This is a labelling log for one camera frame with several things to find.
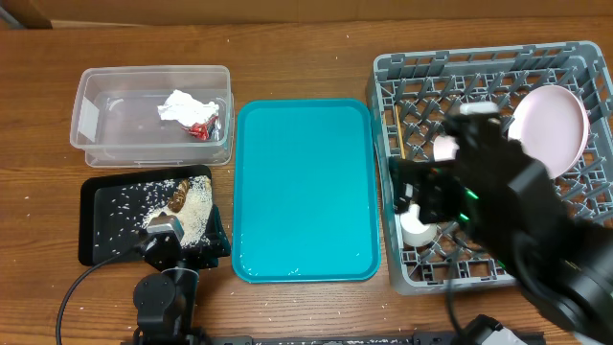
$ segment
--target tray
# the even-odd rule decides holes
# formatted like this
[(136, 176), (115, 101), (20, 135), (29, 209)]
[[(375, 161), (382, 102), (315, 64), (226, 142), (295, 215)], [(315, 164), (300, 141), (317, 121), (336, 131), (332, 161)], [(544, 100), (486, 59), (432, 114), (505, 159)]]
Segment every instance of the tray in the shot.
[[(80, 190), (79, 261), (82, 265), (95, 265), (113, 255), (129, 250), (139, 241), (144, 231), (146, 209), (155, 204), (166, 204), (175, 186), (185, 178), (207, 176), (206, 166), (189, 166), (149, 172), (115, 174), (93, 177), (83, 183)], [(159, 184), (162, 181), (171, 183)], [(204, 235), (198, 243), (184, 248), (184, 259), (198, 262), (201, 268), (216, 267), (218, 256), (230, 254), (217, 207), (202, 210), (209, 214)], [(134, 253), (124, 262), (142, 260)]]
[(357, 100), (246, 105), (234, 191), (237, 275), (249, 283), (372, 277), (380, 263), (374, 154), (370, 115)]
[(556, 179), (556, 190), (575, 217), (608, 222), (613, 217), (613, 146), (606, 120), (613, 109), (613, 87), (596, 44), (562, 42), (387, 54), (375, 59), (367, 100), (381, 176), (388, 268), (396, 291), (442, 292), (449, 269), (457, 289), (514, 283), (487, 254), (461, 248), (458, 263), (451, 266), (445, 261), (456, 250), (450, 239), (455, 223), (440, 224), (437, 238), (428, 246), (405, 246), (393, 211), (387, 158), (431, 160), (432, 143), (443, 133), (443, 114), (457, 104), (495, 102), (508, 128), (519, 102), (547, 84), (566, 87), (579, 97), (592, 124), (583, 156)]

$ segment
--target turquoise tray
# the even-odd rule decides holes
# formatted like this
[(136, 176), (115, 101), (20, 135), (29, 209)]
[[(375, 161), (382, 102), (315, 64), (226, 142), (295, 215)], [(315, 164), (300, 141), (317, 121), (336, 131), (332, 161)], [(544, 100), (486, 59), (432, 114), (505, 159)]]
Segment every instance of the turquoise tray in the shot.
[(380, 264), (371, 116), (358, 100), (238, 114), (232, 266), (249, 283), (363, 281)]

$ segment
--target green light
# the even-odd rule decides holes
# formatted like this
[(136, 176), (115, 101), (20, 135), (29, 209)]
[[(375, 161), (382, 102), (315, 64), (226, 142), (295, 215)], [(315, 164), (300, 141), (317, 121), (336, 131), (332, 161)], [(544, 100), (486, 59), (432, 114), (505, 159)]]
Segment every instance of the green light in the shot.
[(478, 199), (479, 199), (479, 197), (478, 197), (478, 196), (477, 196), (477, 195), (476, 195), (474, 192), (472, 192), (471, 190), (469, 190), (468, 188), (466, 188), (466, 193), (468, 194), (468, 196), (472, 197), (472, 198), (473, 198), (473, 199), (475, 199), (475, 200), (478, 200)]

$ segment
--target gray basket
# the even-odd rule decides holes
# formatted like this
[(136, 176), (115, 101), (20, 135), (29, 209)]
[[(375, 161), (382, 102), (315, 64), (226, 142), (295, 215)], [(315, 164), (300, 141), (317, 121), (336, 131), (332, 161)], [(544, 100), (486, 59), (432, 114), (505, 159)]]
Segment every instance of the gray basket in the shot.
[(566, 87), (581, 98), (592, 124), (583, 157), (556, 180), (556, 190), (575, 217), (603, 223), (613, 217), (613, 145), (606, 121), (613, 102), (611, 79), (596, 44), (582, 41), (460, 49), (388, 54), (375, 59), (366, 96), (373, 114), (383, 232), (396, 291), (442, 292), (449, 269), (457, 278), (457, 289), (514, 282), (487, 254), (460, 248), (461, 260), (450, 266), (445, 258), (456, 249), (450, 237), (455, 223), (440, 224), (430, 246), (405, 246), (393, 210), (387, 158), (404, 154), (416, 161), (432, 160), (433, 140), (443, 133), (443, 114), (456, 104), (495, 102), (508, 128), (525, 95), (547, 84)]

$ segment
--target pink plate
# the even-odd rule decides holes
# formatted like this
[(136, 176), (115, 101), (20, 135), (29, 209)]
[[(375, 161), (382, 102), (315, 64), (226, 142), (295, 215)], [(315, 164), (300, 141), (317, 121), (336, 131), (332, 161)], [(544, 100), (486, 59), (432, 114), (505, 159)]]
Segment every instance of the pink plate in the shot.
[(528, 155), (543, 162), (551, 178), (581, 158), (590, 123), (583, 102), (566, 88), (537, 88), (517, 106), (513, 118), (509, 139), (519, 140)]

